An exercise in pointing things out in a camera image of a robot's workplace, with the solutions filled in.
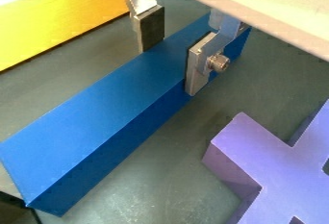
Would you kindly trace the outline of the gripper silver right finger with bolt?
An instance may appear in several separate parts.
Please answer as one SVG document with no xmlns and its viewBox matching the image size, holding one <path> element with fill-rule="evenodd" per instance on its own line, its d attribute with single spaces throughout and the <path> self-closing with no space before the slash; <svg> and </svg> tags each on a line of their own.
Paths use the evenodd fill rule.
<svg viewBox="0 0 329 224">
<path fill-rule="evenodd" d="M 207 84 L 213 71 L 221 73 L 228 69 L 232 57 L 224 53 L 225 47 L 250 28 L 218 9 L 211 9 L 209 25 L 214 31 L 206 33 L 187 52 L 185 91 L 190 96 Z"/>
</svg>

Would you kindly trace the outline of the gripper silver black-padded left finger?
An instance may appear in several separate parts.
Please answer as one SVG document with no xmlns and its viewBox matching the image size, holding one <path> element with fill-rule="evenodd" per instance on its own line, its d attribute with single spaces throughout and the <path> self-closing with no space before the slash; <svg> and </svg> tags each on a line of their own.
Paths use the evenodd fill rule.
<svg viewBox="0 0 329 224">
<path fill-rule="evenodd" d="M 165 38 L 165 7 L 157 0 L 125 0 L 130 10 L 139 51 L 146 52 Z"/>
</svg>

